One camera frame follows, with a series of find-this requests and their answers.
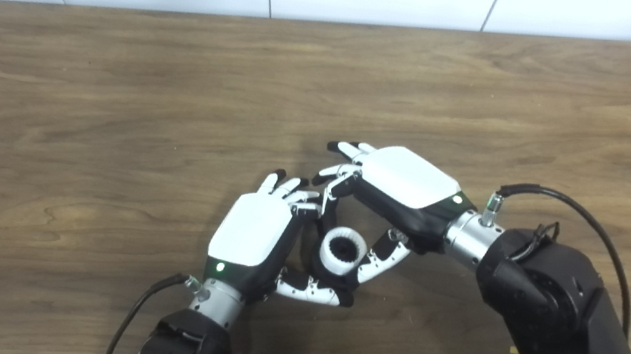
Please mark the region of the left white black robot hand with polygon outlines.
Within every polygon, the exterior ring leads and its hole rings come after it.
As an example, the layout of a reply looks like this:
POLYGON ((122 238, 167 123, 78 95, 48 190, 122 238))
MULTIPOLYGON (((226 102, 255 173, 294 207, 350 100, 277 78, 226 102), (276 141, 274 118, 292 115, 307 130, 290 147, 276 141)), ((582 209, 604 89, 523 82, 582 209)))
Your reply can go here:
POLYGON ((239 196, 209 241, 206 280, 229 285, 248 304, 279 293, 292 300, 349 308, 345 289, 287 265, 308 223, 320 218, 321 195, 308 191, 305 178, 277 169, 256 191, 239 196))

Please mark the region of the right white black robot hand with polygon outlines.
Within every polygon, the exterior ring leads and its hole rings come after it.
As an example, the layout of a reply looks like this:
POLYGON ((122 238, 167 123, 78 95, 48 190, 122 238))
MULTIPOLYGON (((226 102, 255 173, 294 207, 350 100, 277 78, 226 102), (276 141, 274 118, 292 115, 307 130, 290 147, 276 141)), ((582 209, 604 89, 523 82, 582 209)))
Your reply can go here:
POLYGON ((313 274, 333 286, 354 290, 399 265, 410 253, 442 253, 447 228, 475 210, 459 182, 404 146, 380 149, 360 141, 332 141, 328 150, 344 156, 346 162, 321 169, 311 181, 323 187, 320 238, 330 238, 330 230, 337 226, 339 202, 349 196, 391 226, 366 254, 349 260, 345 271, 313 254, 313 274))

